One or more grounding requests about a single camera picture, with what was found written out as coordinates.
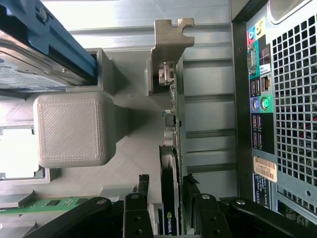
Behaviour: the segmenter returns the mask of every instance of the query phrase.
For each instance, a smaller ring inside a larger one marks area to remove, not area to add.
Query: ps/2 port
[[[257,109],[259,109],[259,107],[260,107],[259,100],[257,98],[254,98],[252,101],[253,110],[256,111]]]
[[[261,105],[261,109],[263,111],[266,111],[268,108],[268,99],[266,97],[262,97],[260,105]]]

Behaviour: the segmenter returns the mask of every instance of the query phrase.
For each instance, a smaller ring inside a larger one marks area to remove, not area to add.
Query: hard drive label
[[[62,91],[66,85],[39,76],[36,72],[18,71],[18,66],[0,60],[0,89],[12,92],[34,93]]]

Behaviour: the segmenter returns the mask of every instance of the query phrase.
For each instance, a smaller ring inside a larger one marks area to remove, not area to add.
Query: usb port
[[[260,79],[257,78],[256,79],[256,94],[260,93],[261,89],[260,89]]]
[[[256,115],[252,115],[252,121],[253,121],[253,129],[258,128],[258,120]]]
[[[262,118],[260,115],[257,115],[257,121],[258,121],[258,129],[262,129]]]
[[[256,93],[256,83],[254,80],[250,81],[250,94],[254,95]]]
[[[253,132],[253,145],[258,146],[258,134],[256,132]]]
[[[262,135],[259,134],[259,147],[262,147]]]
[[[267,76],[261,78],[261,91],[267,92],[270,86],[270,80]]]

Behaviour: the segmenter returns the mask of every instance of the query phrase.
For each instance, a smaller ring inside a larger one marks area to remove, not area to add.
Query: white label
[[[65,90],[66,85],[49,78],[21,73],[18,66],[0,59],[0,89],[10,89],[14,92],[50,92]]]
[[[258,175],[261,175],[272,182],[277,182],[277,170],[275,163],[255,156],[253,157],[253,167],[254,172]]]
[[[270,63],[260,65],[260,75],[262,75],[264,73],[268,73],[270,71],[271,71],[271,64]]]

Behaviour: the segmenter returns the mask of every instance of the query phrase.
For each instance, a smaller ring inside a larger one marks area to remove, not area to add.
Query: ethernet port
[[[270,80],[268,76],[261,78],[261,92],[267,92],[270,86]]]

